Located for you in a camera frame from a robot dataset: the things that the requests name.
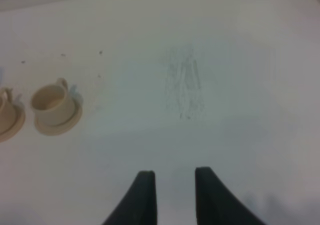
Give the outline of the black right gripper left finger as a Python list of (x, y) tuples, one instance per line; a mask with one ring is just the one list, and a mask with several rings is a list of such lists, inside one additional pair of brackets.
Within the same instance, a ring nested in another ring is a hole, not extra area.
[(104, 225), (156, 225), (158, 205), (154, 171), (140, 171)]

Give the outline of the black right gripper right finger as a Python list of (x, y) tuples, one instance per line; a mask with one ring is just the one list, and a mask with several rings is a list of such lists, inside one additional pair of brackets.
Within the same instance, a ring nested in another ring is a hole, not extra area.
[(210, 167), (195, 169), (198, 225), (263, 225), (222, 183)]

